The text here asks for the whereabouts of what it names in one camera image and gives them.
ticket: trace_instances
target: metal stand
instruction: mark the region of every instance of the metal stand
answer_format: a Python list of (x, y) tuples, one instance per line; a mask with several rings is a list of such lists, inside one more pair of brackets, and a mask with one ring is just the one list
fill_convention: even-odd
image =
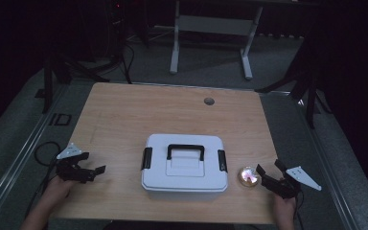
[(287, 69), (286, 75), (281, 80), (274, 82), (267, 87), (255, 89), (255, 92), (269, 93), (270, 91), (273, 91), (289, 82), (297, 81), (289, 95), (295, 100), (301, 100), (304, 94), (308, 91), (306, 119), (310, 128), (314, 128), (313, 112), (315, 98), (318, 98), (319, 100), (319, 97), (316, 93), (317, 82), (319, 78), (320, 63), (309, 46), (303, 43), (291, 65)]
[(85, 68), (72, 58), (63, 54), (50, 54), (47, 56), (44, 62), (44, 107), (43, 113), (46, 113), (53, 102), (53, 72), (56, 74), (59, 83), (70, 83), (71, 76), (68, 72), (68, 67), (72, 66), (81, 74), (85, 75), (89, 79), (96, 82), (109, 82), (107, 79), (103, 79), (96, 75), (91, 70)]
[(241, 63), (243, 65), (244, 77), (248, 80), (253, 78), (249, 62), (249, 50), (252, 45), (253, 37), (259, 25), (259, 19), (262, 15), (263, 7), (258, 7), (254, 20), (227, 19), (215, 17), (202, 17), (180, 14), (180, 2), (175, 2), (175, 20), (174, 20), (174, 45), (172, 47), (172, 63), (170, 73), (176, 74), (178, 69), (179, 41), (180, 31), (192, 31), (202, 33), (216, 33), (225, 35), (247, 35), (248, 40), (243, 49), (241, 49)]

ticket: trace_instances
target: white metal bar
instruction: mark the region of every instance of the white metal bar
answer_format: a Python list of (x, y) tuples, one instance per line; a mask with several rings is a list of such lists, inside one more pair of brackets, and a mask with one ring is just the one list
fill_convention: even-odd
[(178, 70), (178, 56), (180, 54), (179, 36), (180, 2), (175, 1), (175, 20), (174, 20), (174, 45), (172, 46), (172, 62), (170, 73), (176, 74)]
[(252, 20), (180, 15), (180, 31), (249, 35)]
[(255, 37), (256, 30), (258, 29), (259, 26), (259, 20), (262, 15), (262, 11), (263, 7), (258, 7), (258, 9), (256, 10), (255, 18), (253, 20), (252, 25), (250, 26), (250, 30), (248, 33), (249, 37), (247, 39), (246, 46), (243, 49), (241, 49), (241, 64), (243, 65), (244, 77), (247, 80), (251, 80), (253, 78), (248, 54), (250, 51), (250, 46), (252, 45), (253, 42), (253, 38)]

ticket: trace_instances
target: gray carpet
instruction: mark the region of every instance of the gray carpet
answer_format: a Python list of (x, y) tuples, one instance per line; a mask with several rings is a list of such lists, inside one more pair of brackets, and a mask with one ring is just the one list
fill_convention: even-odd
[[(253, 80), (245, 80), (242, 76), (239, 44), (242, 44), (239, 38), (229, 42), (229, 45), (199, 44), (183, 39), (178, 73), (172, 76), (169, 73), (173, 45), (171, 37), (166, 35), (153, 40), (148, 49), (140, 42), (135, 42), (134, 37), (129, 42), (134, 50), (129, 73), (134, 83), (252, 90), (267, 86), (284, 75), (301, 40), (257, 37), (249, 55)], [(126, 49), (126, 60), (131, 57), (131, 51)], [(125, 82), (121, 70), (116, 68), (103, 74), (103, 77), (113, 82)], [(18, 228), (29, 200), (45, 173), (46, 169), (35, 162), (31, 152), (37, 145), (47, 141), (56, 141), (65, 148), (92, 84), (91, 80), (78, 76), (69, 86), (56, 84), (58, 101), (48, 115), (41, 115), (43, 101), (34, 98), (36, 90), (42, 87), (42, 72), (39, 72), (29, 80), (1, 118), (0, 180), (19, 152), (29, 155), (25, 168), (0, 207), (0, 229)], [(289, 91), (292, 85), (279, 90)], [(316, 129), (310, 130), (304, 120), (304, 107), (285, 94), (262, 95), (262, 103), (279, 158), (289, 167), (302, 166), (323, 186), (321, 192), (303, 187), (305, 201), (300, 213), (305, 229), (368, 229), (368, 183), (334, 117), (319, 109), (320, 113), (314, 116)], [(55, 113), (71, 115), (70, 125), (50, 126), (49, 121)], [(30, 133), (38, 124), (44, 125), (41, 135), (34, 137), (31, 149), (24, 149), (25, 143), (31, 143)], [(55, 150), (53, 146), (46, 146), (42, 150), (42, 159), (49, 160)], [(331, 175), (323, 168), (324, 159), (325, 163), (330, 163)], [(335, 197), (334, 193), (339, 192), (341, 196)], [(344, 218), (349, 217), (350, 213), (354, 218), (351, 222)], [(108, 222), (53, 219), (49, 229), (102, 229)], [(260, 229), (275, 229), (273, 225), (256, 226)], [(248, 230), (256, 226), (235, 225), (235, 228)]]

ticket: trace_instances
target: table top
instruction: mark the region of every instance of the table top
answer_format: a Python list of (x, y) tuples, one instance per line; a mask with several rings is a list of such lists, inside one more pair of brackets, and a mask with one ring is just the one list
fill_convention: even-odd
[[(204, 100), (215, 103), (207, 105)], [(218, 136), (224, 145), (228, 188), (209, 201), (150, 199), (141, 184), (143, 149), (153, 133)], [(252, 91), (96, 83), (70, 143), (90, 152), (80, 166), (106, 165), (94, 182), (78, 184), (55, 218), (273, 223), (272, 193), (244, 187), (238, 171), (260, 164), (281, 176), (260, 97)]]

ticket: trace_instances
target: person's arm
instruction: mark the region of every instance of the person's arm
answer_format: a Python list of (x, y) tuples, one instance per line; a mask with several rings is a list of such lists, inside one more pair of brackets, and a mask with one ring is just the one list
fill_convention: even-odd
[(273, 213), (279, 230), (294, 230), (295, 198), (283, 199), (274, 194)]
[(46, 191), (41, 196), (33, 210), (23, 221), (21, 230), (41, 230), (47, 223), (51, 213), (70, 192), (70, 189), (78, 183), (77, 181), (64, 181), (58, 176), (54, 177), (48, 184)]

